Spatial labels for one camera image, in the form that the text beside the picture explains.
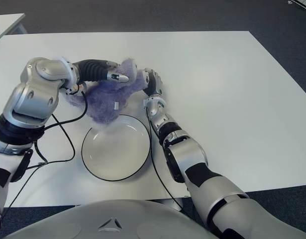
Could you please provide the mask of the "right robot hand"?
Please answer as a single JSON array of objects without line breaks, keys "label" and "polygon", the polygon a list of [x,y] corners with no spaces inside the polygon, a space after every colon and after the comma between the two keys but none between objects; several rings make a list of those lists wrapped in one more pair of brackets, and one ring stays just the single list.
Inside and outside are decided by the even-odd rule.
[{"label": "right robot hand", "polygon": [[147,74],[147,88],[143,90],[144,93],[149,97],[152,95],[163,95],[163,82],[159,74],[150,68],[145,68],[144,71]]}]

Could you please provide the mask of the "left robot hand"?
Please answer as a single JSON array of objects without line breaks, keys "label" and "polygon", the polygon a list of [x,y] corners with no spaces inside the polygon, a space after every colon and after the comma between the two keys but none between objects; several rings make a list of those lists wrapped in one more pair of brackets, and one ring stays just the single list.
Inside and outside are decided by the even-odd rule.
[{"label": "left robot hand", "polygon": [[107,60],[88,59],[73,64],[79,73],[77,84],[109,80],[127,83],[129,77],[117,72],[118,63]]}]

